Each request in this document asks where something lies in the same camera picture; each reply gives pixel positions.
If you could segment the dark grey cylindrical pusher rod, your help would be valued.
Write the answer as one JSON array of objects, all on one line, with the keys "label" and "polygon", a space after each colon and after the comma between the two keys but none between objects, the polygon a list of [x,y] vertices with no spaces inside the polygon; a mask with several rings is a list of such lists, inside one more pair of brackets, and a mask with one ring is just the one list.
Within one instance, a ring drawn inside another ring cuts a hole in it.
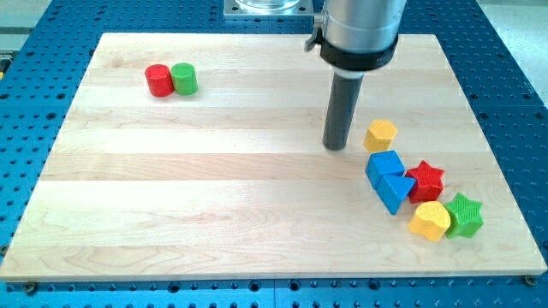
[{"label": "dark grey cylindrical pusher rod", "polygon": [[347,144],[363,77],[363,72],[334,71],[322,138],[328,150],[339,151]]}]

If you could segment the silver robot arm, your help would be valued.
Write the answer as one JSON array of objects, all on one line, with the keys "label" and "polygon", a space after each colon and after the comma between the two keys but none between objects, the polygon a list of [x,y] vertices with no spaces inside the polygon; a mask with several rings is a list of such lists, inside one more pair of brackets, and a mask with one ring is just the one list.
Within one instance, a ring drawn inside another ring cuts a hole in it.
[{"label": "silver robot arm", "polygon": [[320,47],[334,68],[322,142],[332,151],[346,146],[365,72],[388,64],[398,43],[405,0],[324,2],[322,21],[305,43]]}]

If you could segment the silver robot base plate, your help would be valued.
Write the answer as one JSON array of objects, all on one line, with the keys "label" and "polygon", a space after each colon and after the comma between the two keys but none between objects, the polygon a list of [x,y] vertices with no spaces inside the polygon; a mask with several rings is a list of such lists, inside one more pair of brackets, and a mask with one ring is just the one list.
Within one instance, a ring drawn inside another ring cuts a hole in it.
[{"label": "silver robot base plate", "polygon": [[314,15],[312,0],[224,0],[226,18]]}]

